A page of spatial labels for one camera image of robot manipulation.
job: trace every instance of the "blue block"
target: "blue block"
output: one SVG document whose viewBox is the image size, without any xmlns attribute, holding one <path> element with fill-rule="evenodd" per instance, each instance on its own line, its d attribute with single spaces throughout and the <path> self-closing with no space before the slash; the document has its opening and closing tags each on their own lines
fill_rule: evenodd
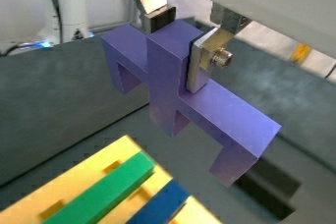
<svg viewBox="0 0 336 224">
<path fill-rule="evenodd" d="M 189 196 L 190 193 L 173 180 L 142 210 L 134 215 L 127 224 L 167 223 L 183 207 Z"/>
</svg>

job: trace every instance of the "green block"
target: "green block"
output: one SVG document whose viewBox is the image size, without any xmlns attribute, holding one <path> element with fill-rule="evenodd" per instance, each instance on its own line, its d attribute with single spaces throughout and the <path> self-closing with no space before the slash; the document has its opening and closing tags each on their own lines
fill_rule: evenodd
<svg viewBox="0 0 336 224">
<path fill-rule="evenodd" d="M 150 157 L 143 152 L 138 153 L 45 221 L 45 224 L 98 223 L 149 179 L 154 166 Z"/>
</svg>

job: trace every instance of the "purple cross-shaped block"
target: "purple cross-shaped block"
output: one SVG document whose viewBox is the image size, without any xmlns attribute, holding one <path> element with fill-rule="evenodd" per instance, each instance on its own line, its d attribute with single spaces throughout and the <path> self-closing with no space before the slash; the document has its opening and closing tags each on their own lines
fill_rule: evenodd
<svg viewBox="0 0 336 224">
<path fill-rule="evenodd" d="M 125 25 L 103 36 L 103 44 L 117 88 L 129 93 L 149 84 L 151 119 L 167 134 L 194 122 L 223 145 L 210 170 L 230 186 L 282 126 L 214 80 L 197 94 L 187 91 L 190 44 L 202 33 L 179 20 L 150 36 Z"/>
</svg>

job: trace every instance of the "screw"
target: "screw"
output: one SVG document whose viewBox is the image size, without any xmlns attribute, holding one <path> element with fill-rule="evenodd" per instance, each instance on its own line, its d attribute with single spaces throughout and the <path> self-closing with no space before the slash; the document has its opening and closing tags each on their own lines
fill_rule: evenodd
<svg viewBox="0 0 336 224">
<path fill-rule="evenodd" d="M 230 65 L 231 59 L 233 54 L 223 47 L 218 48 L 213 56 L 213 62 L 225 69 Z"/>
</svg>

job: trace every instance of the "gray mat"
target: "gray mat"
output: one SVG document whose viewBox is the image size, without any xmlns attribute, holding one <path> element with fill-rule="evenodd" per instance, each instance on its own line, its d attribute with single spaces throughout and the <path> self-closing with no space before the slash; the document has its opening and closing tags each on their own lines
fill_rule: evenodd
<svg viewBox="0 0 336 224">
<path fill-rule="evenodd" d="M 282 125 L 281 137 L 336 171 L 336 85 L 239 40 L 214 78 Z"/>
<path fill-rule="evenodd" d="M 0 58 L 0 185 L 147 100 L 114 89 L 99 37 Z"/>
</svg>

